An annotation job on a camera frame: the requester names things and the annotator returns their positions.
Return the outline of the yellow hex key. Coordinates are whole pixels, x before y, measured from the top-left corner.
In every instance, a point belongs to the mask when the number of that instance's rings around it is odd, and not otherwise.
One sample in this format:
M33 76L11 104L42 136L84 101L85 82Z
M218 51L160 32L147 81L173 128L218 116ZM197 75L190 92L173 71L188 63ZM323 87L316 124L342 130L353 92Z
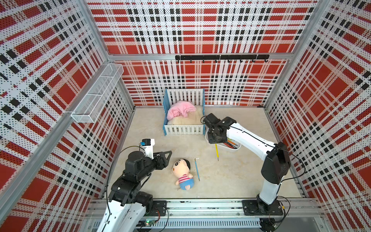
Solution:
M218 152L218 146L217 146L217 144L215 144L215 151L216 151L217 161L219 161L219 152Z

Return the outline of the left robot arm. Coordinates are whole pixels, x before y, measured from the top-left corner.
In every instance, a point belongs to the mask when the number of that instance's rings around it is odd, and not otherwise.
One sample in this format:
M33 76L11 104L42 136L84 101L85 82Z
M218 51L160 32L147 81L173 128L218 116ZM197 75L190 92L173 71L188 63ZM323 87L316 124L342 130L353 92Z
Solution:
M142 151L128 155L123 175L111 186L106 197L106 211L98 232L132 232L140 219L153 208L153 195L141 191L143 179L149 179L154 170L169 165L171 151L154 153L146 157Z

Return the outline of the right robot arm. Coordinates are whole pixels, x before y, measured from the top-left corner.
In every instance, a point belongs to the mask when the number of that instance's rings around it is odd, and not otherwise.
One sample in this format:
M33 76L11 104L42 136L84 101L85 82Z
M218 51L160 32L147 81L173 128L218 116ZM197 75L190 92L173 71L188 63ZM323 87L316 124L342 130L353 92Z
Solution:
M282 142L274 143L259 137L230 117L218 119L210 113L201 118L201 123L208 128L210 144L226 143L230 138L252 151L263 161L261 175L264 182L257 196L257 202L264 206L272 205L278 197L284 177L291 168L287 146Z

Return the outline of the light blue hex key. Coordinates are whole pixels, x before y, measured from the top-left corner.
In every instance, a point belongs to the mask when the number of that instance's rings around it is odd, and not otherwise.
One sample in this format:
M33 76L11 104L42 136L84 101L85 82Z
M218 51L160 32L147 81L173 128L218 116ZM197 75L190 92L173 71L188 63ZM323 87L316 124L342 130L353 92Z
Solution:
M197 172L197 178L198 178L198 181L200 182L201 179L200 179L200 173L199 173L198 163L197 163L197 160L198 160L198 159L199 159L199 158L195 158L195 159L194 159L194 162L195 162L195 168L196 168L196 172Z

